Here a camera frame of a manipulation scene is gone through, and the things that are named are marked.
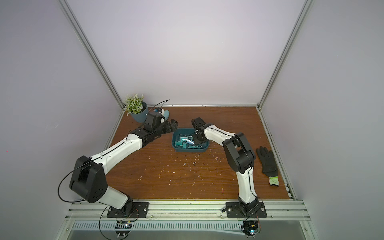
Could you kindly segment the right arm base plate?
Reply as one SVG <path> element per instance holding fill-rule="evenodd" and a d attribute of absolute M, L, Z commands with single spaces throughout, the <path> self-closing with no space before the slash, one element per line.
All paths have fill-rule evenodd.
<path fill-rule="evenodd" d="M 227 218 L 267 218 L 267 210 L 263 202 L 255 205 L 246 206 L 240 202 L 226 202 L 226 206 L 221 210 L 227 214 Z"/>

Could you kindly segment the teal plastic storage box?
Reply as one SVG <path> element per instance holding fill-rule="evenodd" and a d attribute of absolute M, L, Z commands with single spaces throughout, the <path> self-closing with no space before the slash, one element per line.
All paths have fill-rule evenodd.
<path fill-rule="evenodd" d="M 201 144 L 203 147 L 201 149 L 178 149 L 175 147 L 175 141 L 178 140 L 179 135 L 193 135 L 195 133 L 195 130 L 192 128 L 181 128 L 176 130 L 173 133 L 172 137 L 172 147 L 175 149 L 176 152 L 180 153 L 203 153 L 209 148 L 209 142 L 206 142 L 204 144 Z"/>

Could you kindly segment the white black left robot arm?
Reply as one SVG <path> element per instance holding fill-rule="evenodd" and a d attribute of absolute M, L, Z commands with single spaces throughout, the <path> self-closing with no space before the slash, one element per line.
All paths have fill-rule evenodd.
<path fill-rule="evenodd" d="M 148 113 L 145 122 L 117 144 L 90 158 L 78 158 L 69 183 L 70 189 L 88 203 L 110 206 L 127 217 L 134 211 L 133 199 L 110 187 L 106 175 L 130 154 L 177 129 L 178 122 L 168 120 L 165 111 Z"/>

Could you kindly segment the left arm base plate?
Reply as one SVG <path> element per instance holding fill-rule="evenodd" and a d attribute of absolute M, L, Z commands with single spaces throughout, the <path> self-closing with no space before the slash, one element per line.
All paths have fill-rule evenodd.
<path fill-rule="evenodd" d="M 127 202 L 122 209 L 110 207 L 107 218 L 146 218 L 149 202 Z"/>

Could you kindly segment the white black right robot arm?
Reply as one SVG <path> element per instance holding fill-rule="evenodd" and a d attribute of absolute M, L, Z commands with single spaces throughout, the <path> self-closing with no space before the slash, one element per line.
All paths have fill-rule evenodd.
<path fill-rule="evenodd" d="M 193 119 L 191 123 L 195 129 L 194 143 L 213 141 L 223 147 L 227 162 L 237 175 L 240 210 L 244 215 L 249 215 L 259 206 L 259 198 L 253 179 L 256 155 L 246 136 L 224 131 L 201 118 Z"/>

